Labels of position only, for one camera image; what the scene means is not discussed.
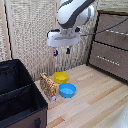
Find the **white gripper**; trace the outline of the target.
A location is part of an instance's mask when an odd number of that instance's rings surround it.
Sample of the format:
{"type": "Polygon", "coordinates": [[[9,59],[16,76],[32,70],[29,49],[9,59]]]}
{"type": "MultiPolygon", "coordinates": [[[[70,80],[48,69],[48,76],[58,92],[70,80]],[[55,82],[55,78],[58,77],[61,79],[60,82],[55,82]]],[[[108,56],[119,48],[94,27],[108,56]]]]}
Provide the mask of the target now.
{"type": "MultiPolygon", "coordinates": [[[[71,34],[62,34],[61,31],[50,31],[47,33],[47,45],[49,47],[72,46],[80,41],[80,33],[74,32],[71,34]]],[[[66,54],[71,53],[71,48],[68,47],[66,54]]],[[[58,50],[54,48],[54,57],[58,56],[58,50]]]]}

